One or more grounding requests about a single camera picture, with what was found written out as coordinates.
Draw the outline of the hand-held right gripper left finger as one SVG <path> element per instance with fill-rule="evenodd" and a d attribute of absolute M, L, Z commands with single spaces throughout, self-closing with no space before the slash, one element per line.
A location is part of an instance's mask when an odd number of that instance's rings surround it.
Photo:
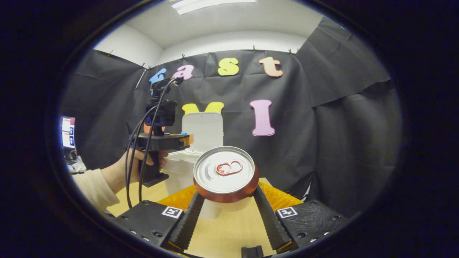
<path fill-rule="evenodd" d="M 143 200 L 115 222 L 131 235 L 156 248 L 188 249 L 204 204 L 195 186 L 189 186 L 160 201 Z"/>

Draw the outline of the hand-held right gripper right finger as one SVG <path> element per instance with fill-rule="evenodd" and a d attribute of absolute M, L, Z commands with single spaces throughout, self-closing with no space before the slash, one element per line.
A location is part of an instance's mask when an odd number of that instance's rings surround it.
<path fill-rule="evenodd" d="M 308 248 L 347 222 L 318 200 L 300 201 L 262 182 L 254 191 L 254 200 L 274 251 Z"/>

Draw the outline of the white desktop garbage bin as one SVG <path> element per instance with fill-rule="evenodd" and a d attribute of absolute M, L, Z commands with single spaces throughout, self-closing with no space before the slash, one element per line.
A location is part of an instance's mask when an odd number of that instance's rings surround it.
<path fill-rule="evenodd" d="M 182 132 L 194 134 L 194 142 L 187 149 L 170 153 L 163 172 L 169 176 L 166 189 L 169 195 L 193 186 L 193 168 L 201 154 L 206 151 L 224 146 L 223 118 L 216 112 L 188 113 L 182 118 Z M 219 204 L 205 200 L 199 218 L 212 220 L 221 210 L 227 212 L 239 211 L 247 206 L 248 197 L 232 203 Z"/>

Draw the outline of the red pop can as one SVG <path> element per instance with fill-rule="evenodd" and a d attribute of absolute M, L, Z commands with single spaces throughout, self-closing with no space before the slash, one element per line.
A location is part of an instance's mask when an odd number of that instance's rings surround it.
<path fill-rule="evenodd" d="M 232 204 L 251 197 L 259 184 L 253 158 L 233 146 L 212 148 L 201 154 L 193 168 L 197 192 L 209 201 Z"/>

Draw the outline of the wooden desktop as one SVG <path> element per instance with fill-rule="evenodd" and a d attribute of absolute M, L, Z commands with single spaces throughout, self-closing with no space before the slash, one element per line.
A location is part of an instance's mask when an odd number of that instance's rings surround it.
<path fill-rule="evenodd" d="M 300 204 L 299 199 L 280 190 L 268 191 L 270 204 L 274 209 L 283 209 Z M 116 194 L 119 204 L 108 207 L 114 216 L 128 210 L 126 190 Z M 161 182 L 150 188 L 143 187 L 143 199 L 160 201 L 168 195 L 166 183 Z M 276 253 L 271 248 L 268 236 L 254 198 L 249 198 L 247 206 L 236 212 L 221 210 L 215 219 L 198 219 L 190 245 L 185 253 L 206 258 L 241 258 L 241 248 L 260 245 L 265 256 Z"/>

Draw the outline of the computer monitor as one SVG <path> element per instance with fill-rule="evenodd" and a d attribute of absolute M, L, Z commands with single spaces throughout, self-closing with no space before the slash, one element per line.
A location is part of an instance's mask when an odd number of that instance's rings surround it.
<path fill-rule="evenodd" d="M 75 118 L 60 117 L 61 141 L 64 148 L 75 149 Z"/>

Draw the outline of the ceiling light panel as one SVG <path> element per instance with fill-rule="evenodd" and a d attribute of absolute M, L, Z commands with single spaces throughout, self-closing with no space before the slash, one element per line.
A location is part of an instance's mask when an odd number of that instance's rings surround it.
<path fill-rule="evenodd" d="M 217 5 L 242 3 L 257 3 L 257 0 L 177 0 L 170 2 L 171 7 L 174 8 L 179 15 Z"/>

